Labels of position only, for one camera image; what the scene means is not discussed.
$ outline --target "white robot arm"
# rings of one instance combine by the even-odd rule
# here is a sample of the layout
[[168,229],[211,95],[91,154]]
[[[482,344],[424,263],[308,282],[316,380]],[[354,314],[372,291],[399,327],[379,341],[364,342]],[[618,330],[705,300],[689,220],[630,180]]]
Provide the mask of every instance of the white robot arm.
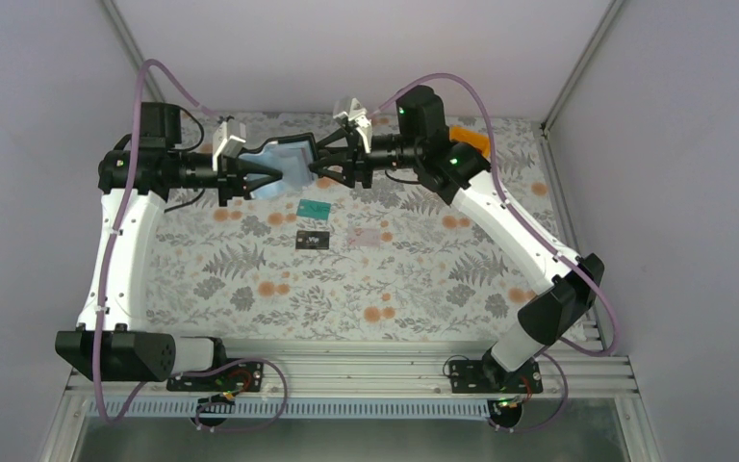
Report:
[[[560,243],[510,193],[506,193],[507,204],[499,200],[488,161],[473,146],[449,140],[443,103],[432,89],[415,87],[399,98],[397,105],[398,135],[372,136],[366,110],[356,100],[347,98],[336,106],[334,118],[342,128],[333,135],[318,143],[312,135],[298,135],[274,139],[271,145],[286,142],[303,146],[302,150],[315,154],[315,160],[309,164],[311,172],[350,188],[356,182],[371,187],[372,173],[378,169],[411,168],[424,187],[491,236],[518,264],[531,289],[538,294],[520,310],[518,322],[484,354],[487,375],[494,382],[504,382],[538,352],[556,342],[593,303],[594,294],[587,284],[559,258],[564,256],[577,262],[597,283],[603,266],[595,255],[582,259]],[[181,372],[205,371],[226,361],[218,339],[148,332],[144,272],[170,189],[214,188],[219,191],[220,205],[224,205],[233,196],[251,198],[251,193],[261,186],[286,175],[287,172],[241,160],[237,154],[242,150],[244,134],[244,127],[238,122],[223,121],[215,134],[212,157],[169,151],[175,140],[141,148],[142,173],[136,177],[116,239],[115,258],[109,266],[104,303],[106,332],[101,348],[103,380],[165,380]],[[329,146],[341,139],[346,140],[346,147]],[[107,154],[101,163],[104,229],[98,264],[76,330],[59,332],[56,340],[58,353],[88,377],[91,377],[93,335],[90,334],[94,331],[98,309],[102,253],[114,232],[109,223],[120,204],[127,163],[128,152],[118,150]],[[506,209],[509,204],[552,243],[553,251],[538,243]]]

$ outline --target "white wall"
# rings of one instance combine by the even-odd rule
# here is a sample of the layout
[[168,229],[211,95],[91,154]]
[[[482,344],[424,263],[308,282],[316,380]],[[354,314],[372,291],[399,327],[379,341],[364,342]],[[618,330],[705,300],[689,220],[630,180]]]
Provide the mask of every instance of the white wall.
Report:
[[133,85],[97,2],[0,0],[0,461],[37,459],[63,392]]
[[628,2],[552,147],[664,457],[739,460],[739,2]]
[[[142,54],[217,108],[322,112],[368,107],[430,72],[454,72],[492,115],[548,114],[609,0],[117,0]],[[166,99],[177,92],[156,77]],[[477,116],[436,84],[446,113]]]

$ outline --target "black cable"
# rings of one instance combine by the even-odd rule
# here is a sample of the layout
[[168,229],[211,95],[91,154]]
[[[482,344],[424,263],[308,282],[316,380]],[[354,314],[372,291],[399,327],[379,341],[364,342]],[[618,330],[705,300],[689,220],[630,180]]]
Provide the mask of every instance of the black cable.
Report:
[[186,108],[181,107],[180,108],[180,111],[186,113],[186,115],[188,115],[188,117],[190,117],[191,120],[193,120],[193,123],[195,123],[196,126],[199,127],[199,140],[197,140],[196,144],[193,145],[193,146],[191,146],[191,147],[184,147],[184,148],[181,148],[181,149],[174,149],[174,151],[176,151],[176,152],[190,152],[190,151],[193,151],[194,149],[196,149],[197,147],[199,147],[199,146],[202,145],[202,141],[205,140],[205,127],[203,127],[202,124],[199,123],[199,120],[197,120],[196,117],[194,117],[193,114],[191,114]]
[[182,209],[183,207],[188,207],[188,206],[190,206],[190,205],[192,205],[192,204],[195,204],[195,203],[196,203],[196,202],[197,202],[197,201],[198,201],[199,199],[201,199],[201,198],[202,198],[202,196],[203,196],[204,194],[205,194],[205,190],[202,190],[202,191],[200,191],[200,192],[199,192],[199,194],[197,194],[197,195],[196,195],[196,197],[195,197],[195,198],[193,198],[192,200],[189,200],[188,202],[183,202],[182,204],[177,204],[177,205],[175,205],[175,206],[173,206],[173,207],[168,207],[168,208],[167,208],[167,209],[166,209],[166,210],[165,210],[165,211],[164,211],[163,213],[164,213],[164,214],[167,214],[168,212],[173,212],[173,211],[175,211],[175,210],[179,210],[179,209]]
[[465,359],[466,361],[471,361],[471,359],[469,359],[468,357],[466,357],[466,356],[464,356],[464,355],[462,355],[462,354],[453,354],[453,355],[449,356],[449,357],[448,357],[448,358],[446,359],[446,362],[444,363],[444,376],[445,376],[446,378],[451,378],[451,375],[449,375],[449,374],[447,374],[447,373],[446,373],[446,366],[448,366],[448,362],[449,362],[449,361],[451,361],[451,358],[463,358],[463,359]]
[[395,178],[390,174],[389,170],[384,170],[384,174],[387,175],[387,178],[395,181],[396,183],[400,183],[402,185],[419,185],[420,181],[417,180],[401,180],[400,178]]
[[129,143],[129,141],[132,140],[132,134],[129,133],[127,135],[123,135],[123,138],[121,138],[116,144],[115,144],[115,151],[122,151],[126,148],[126,144]]

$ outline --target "floral pattern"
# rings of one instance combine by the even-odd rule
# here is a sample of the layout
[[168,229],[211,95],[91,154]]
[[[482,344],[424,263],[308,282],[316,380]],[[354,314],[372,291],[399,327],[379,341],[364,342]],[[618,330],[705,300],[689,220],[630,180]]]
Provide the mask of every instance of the floral pattern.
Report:
[[[249,144],[336,126],[330,115],[232,114]],[[197,114],[206,133],[214,122]],[[183,138],[199,132],[184,119]],[[480,133],[477,117],[449,117]],[[374,121],[376,134],[397,129]],[[503,181],[526,210],[556,234],[548,187],[530,123],[495,119]],[[200,152],[210,152],[204,143]],[[395,173],[407,178],[406,172]],[[194,191],[171,193],[169,205]],[[300,218],[300,198],[332,204],[328,220]],[[380,246],[355,243],[355,229]],[[297,230],[329,231],[330,248],[295,250]],[[515,264],[469,218],[432,192],[378,174],[372,189],[350,190],[319,179],[301,192],[264,201],[217,205],[207,191],[166,214],[157,229],[147,276],[152,330],[252,339],[493,340],[517,321],[534,296]],[[584,339],[581,325],[568,333]]]

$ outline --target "metal floor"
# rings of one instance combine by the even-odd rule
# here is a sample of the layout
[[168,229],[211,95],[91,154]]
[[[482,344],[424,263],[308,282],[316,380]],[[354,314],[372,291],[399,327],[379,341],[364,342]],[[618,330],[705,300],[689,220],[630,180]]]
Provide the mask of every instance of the metal floor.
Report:
[[[543,420],[552,400],[526,406],[527,424]],[[226,425],[248,425],[243,420]],[[328,461],[625,461],[624,437],[610,399],[578,399],[537,433],[495,433],[483,422],[440,420],[282,420],[270,431],[209,434],[188,419],[131,418],[115,427],[89,419],[74,460]]]

